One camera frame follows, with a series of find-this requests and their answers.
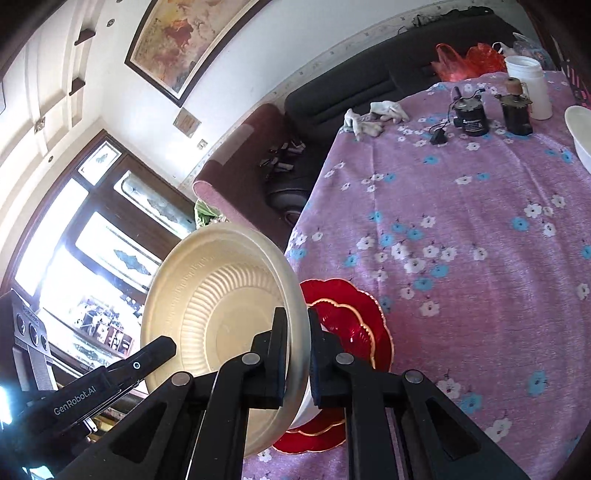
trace plastic bag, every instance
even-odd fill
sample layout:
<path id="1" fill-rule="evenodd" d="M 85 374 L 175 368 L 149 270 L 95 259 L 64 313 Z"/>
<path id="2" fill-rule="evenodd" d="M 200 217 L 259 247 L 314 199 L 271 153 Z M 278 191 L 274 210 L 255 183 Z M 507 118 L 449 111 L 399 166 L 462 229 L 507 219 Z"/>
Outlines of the plastic bag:
<path id="1" fill-rule="evenodd" d="M 432 61 L 431 65 L 444 82 L 458 82 L 480 76 L 477 68 L 464 60 L 451 46 L 440 43 L 436 48 L 439 61 Z"/>
<path id="2" fill-rule="evenodd" d="M 511 57 L 513 55 L 517 55 L 517 52 L 515 50 L 513 50 L 513 48 L 508 47 L 507 45 L 505 45 L 503 42 L 501 41 L 496 41 L 492 44 L 492 48 L 499 52 L 501 55 L 503 55 L 504 57 Z"/>
<path id="3" fill-rule="evenodd" d="M 536 59 L 542 65 L 543 70 L 556 70 L 552 57 L 542 48 L 542 45 L 519 33 L 513 33 L 513 36 L 517 39 L 513 45 L 513 50 L 517 55 Z"/>
<path id="4" fill-rule="evenodd" d="M 507 71 L 505 57 L 486 43 L 479 43 L 468 50 L 466 60 L 476 66 L 480 75 Z"/>

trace floral tablecloth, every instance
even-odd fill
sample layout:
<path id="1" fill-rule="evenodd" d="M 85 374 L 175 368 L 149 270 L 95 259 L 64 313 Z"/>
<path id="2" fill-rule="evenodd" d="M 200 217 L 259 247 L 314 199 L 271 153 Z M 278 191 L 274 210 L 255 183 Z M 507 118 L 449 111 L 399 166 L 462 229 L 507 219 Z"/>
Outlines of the floral tablecloth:
<path id="1" fill-rule="evenodd" d="M 574 153 L 566 78 L 547 72 L 554 115 L 516 137 L 495 93 L 505 74 L 460 82 L 483 94 L 491 131 L 428 129 L 455 84 L 402 100 L 407 124 L 341 133 L 286 255 L 300 281 L 344 278 L 379 299 L 391 371 L 417 368 L 534 480 L 550 479 L 591 419 L 591 176 Z M 346 446 L 245 461 L 249 480 L 332 480 Z"/>

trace white glove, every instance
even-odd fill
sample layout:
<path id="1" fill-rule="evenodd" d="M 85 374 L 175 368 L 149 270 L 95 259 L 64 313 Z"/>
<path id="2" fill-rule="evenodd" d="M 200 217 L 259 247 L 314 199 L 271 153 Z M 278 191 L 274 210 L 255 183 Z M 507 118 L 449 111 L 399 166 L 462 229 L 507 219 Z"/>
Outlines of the white glove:
<path id="1" fill-rule="evenodd" d="M 402 109 L 398 102 L 391 102 L 385 100 L 383 102 L 372 102 L 370 105 L 371 113 L 375 113 L 380 116 L 380 120 L 387 121 L 392 120 L 393 123 L 397 124 L 401 121 L 408 122 L 409 117 L 406 112 Z"/>
<path id="2" fill-rule="evenodd" d="M 346 132 L 353 132 L 357 141 L 361 140 L 362 134 L 367 134 L 370 137 L 378 137 L 383 131 L 382 125 L 374 122 L 363 122 L 361 115 L 355 113 L 351 108 L 345 114 L 345 124 L 343 129 Z"/>

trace white plastic bowl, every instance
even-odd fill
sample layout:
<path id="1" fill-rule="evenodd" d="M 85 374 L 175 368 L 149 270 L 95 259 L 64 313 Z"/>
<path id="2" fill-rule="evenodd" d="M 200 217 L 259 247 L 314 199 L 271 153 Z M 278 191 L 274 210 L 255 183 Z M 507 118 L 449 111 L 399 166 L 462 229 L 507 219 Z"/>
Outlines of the white plastic bowl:
<path id="1" fill-rule="evenodd" d="M 591 110 L 574 105 L 564 113 L 566 126 L 574 138 L 574 147 L 583 166 L 591 173 Z"/>
<path id="2" fill-rule="evenodd" d="M 248 352 L 254 335 L 270 330 L 278 306 L 288 320 L 284 405 L 249 412 L 245 456 L 269 448 L 319 411 L 308 385 L 304 296 L 283 253 L 259 232 L 235 223 L 210 225 L 181 241 L 163 262 L 148 294 L 141 344 L 167 335 L 177 355 L 146 378 L 148 391 L 175 372 L 208 374 Z"/>

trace bowl rim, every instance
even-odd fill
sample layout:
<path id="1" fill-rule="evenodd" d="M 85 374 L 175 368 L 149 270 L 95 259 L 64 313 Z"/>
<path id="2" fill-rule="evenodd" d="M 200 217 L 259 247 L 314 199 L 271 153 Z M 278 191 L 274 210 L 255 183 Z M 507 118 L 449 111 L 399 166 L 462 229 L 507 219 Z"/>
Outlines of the bowl rim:
<path id="1" fill-rule="evenodd" d="M 199 245 L 219 238 L 231 240 L 239 247 L 248 248 L 249 254 L 256 252 L 263 260 L 281 293 L 288 319 L 289 346 L 284 403 L 273 415 L 269 415 L 267 427 L 262 429 L 257 437 L 247 439 L 245 456 L 249 456 L 271 447 L 290 428 L 302 404 L 309 377 L 311 346 L 306 301 L 295 272 L 279 248 L 262 233 L 236 223 L 216 223 L 191 233 L 174 247 L 156 272 L 144 307 L 140 340 L 141 345 L 145 346 L 155 338 L 150 333 L 154 330 L 154 325 L 158 325 L 158 319 L 154 316 L 156 304 L 159 302 L 159 292 L 167 286 L 170 287 L 170 283 L 174 281 L 174 278 L 171 280 L 174 267 L 179 261 L 190 258 L 191 254 L 198 250 Z M 155 372 L 147 376 L 145 381 L 149 392 L 160 386 Z"/>

